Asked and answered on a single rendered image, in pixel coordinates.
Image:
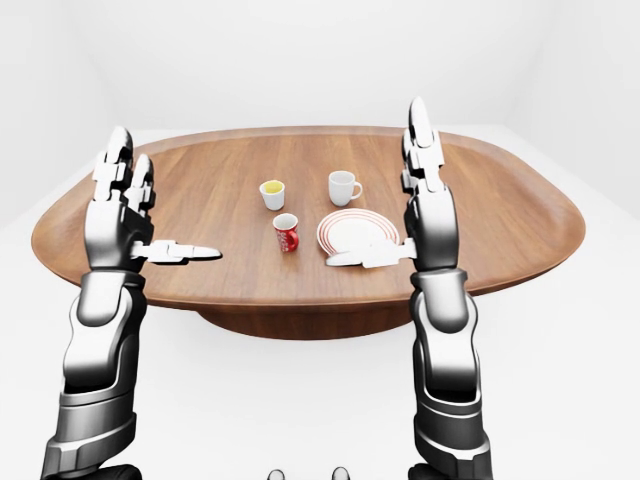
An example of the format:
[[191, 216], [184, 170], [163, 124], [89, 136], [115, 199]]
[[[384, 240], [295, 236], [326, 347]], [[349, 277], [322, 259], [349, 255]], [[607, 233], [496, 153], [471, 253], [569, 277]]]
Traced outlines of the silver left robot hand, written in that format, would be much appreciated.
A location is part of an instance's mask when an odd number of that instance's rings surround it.
[[100, 153], [92, 175], [96, 182], [84, 227], [84, 242], [93, 270], [138, 273], [145, 262], [186, 264], [217, 260], [214, 248], [153, 240], [149, 211], [155, 204], [154, 167], [149, 156], [134, 157], [129, 131], [117, 126]]

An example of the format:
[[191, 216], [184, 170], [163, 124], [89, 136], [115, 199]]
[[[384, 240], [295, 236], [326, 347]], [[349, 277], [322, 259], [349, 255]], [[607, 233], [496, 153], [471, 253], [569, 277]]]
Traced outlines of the white cup with yellow inside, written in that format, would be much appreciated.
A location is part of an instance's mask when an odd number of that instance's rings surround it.
[[259, 186], [265, 206], [271, 211], [278, 211], [284, 207], [285, 185], [279, 180], [269, 180]]

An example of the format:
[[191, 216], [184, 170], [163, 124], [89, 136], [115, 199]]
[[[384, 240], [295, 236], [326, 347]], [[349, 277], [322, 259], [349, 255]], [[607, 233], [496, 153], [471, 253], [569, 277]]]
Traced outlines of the white plate with red rings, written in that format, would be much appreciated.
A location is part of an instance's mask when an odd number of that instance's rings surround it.
[[389, 219], [361, 208], [348, 208], [326, 215], [317, 226], [316, 239], [329, 256], [382, 241], [396, 245], [401, 243], [401, 236]]

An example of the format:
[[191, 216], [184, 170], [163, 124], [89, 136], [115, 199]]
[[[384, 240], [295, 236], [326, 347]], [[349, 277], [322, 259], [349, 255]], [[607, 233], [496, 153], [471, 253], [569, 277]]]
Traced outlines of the round dark wooden table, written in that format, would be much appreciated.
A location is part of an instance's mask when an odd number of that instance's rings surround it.
[[[158, 239], [206, 245], [217, 261], [146, 264], [145, 295], [157, 306], [192, 310], [223, 328], [294, 340], [367, 335], [407, 323], [414, 266], [329, 267], [316, 239], [333, 210], [328, 176], [347, 170], [363, 185], [356, 206], [404, 224], [402, 132], [390, 127], [276, 127], [192, 134], [139, 147], [154, 164]], [[450, 187], [460, 235], [459, 264], [474, 295], [535, 278], [581, 244], [577, 207], [518, 157], [445, 133], [440, 174]], [[285, 185], [269, 210], [259, 186]], [[273, 219], [298, 218], [299, 245], [280, 250]]]

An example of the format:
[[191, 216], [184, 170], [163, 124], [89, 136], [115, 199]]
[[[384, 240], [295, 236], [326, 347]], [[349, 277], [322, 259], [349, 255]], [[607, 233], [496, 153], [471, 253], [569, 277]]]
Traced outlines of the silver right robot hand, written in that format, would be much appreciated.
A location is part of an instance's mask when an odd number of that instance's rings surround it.
[[431, 126], [421, 97], [409, 106], [408, 127], [402, 137], [404, 167], [401, 184], [409, 195], [404, 213], [407, 238], [398, 245], [390, 240], [369, 242], [329, 256], [328, 266], [362, 265], [377, 268], [410, 258], [418, 271], [455, 268], [459, 233], [451, 190], [440, 177], [444, 154], [439, 132]]

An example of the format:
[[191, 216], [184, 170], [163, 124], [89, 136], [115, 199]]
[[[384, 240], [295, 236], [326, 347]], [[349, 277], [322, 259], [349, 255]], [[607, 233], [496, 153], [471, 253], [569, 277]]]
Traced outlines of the red mug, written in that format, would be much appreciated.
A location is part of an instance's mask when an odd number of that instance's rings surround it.
[[295, 251], [299, 245], [298, 218], [291, 213], [282, 213], [273, 219], [272, 225], [276, 231], [280, 250], [284, 253]]

